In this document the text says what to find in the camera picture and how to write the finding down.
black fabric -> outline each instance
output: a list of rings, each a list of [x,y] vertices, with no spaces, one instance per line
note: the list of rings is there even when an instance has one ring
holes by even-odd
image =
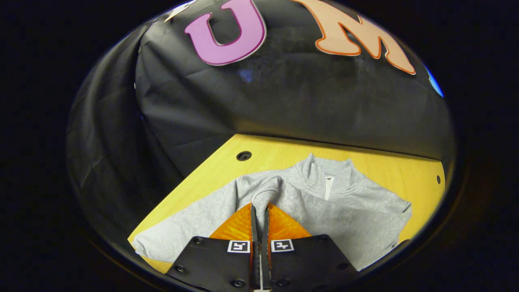
[[[67,164],[86,218],[111,245],[133,255],[128,235],[183,179],[135,99],[138,44],[150,25],[134,30],[97,63],[67,127]]]
[[[172,21],[159,17],[141,40],[137,99],[183,175],[236,132],[433,158],[443,162],[448,175],[455,149],[447,107],[412,51],[401,44],[414,76],[384,57],[372,58],[362,46],[356,57],[324,54],[315,47],[322,36],[319,27],[304,6],[274,0],[255,4],[267,37],[257,52],[236,63],[205,64],[184,33],[197,17],[212,13],[218,42],[236,39],[236,21],[218,1],[198,0]]]

wooden table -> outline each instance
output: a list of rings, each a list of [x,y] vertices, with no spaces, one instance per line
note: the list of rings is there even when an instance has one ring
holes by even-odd
[[[252,157],[239,161],[236,155],[250,151]],[[314,156],[343,161],[351,159],[355,168],[384,188],[410,201],[413,215],[400,234],[400,241],[413,238],[439,205],[445,189],[440,161],[391,152],[326,143],[236,134],[182,181],[135,228],[128,237],[154,226],[194,201],[223,187],[237,177],[253,172],[285,169]],[[171,263],[143,257],[156,270],[166,273]]]

sweatshirt sleeve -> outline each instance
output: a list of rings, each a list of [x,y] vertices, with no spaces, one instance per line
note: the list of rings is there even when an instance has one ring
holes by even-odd
[[[147,258],[174,262],[193,236],[208,237],[234,214],[241,179],[137,234],[132,242],[135,252]]]

folded sweatshirt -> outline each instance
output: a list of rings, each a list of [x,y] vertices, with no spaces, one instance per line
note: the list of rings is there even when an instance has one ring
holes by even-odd
[[[327,160],[310,153],[290,168],[237,178],[139,233],[133,246],[141,256],[174,262],[193,236],[209,237],[248,203],[256,208],[258,233],[271,203],[310,234],[328,234],[358,271],[398,244],[411,217],[410,202],[360,173],[351,160]]]

pink letter u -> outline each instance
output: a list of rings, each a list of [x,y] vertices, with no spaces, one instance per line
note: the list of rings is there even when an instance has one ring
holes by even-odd
[[[207,64],[222,66],[245,59],[258,50],[267,35],[265,22],[252,0],[230,0],[222,9],[231,9],[240,28],[240,35],[233,42],[222,45],[213,36],[209,19],[204,14],[186,27],[198,56]]]

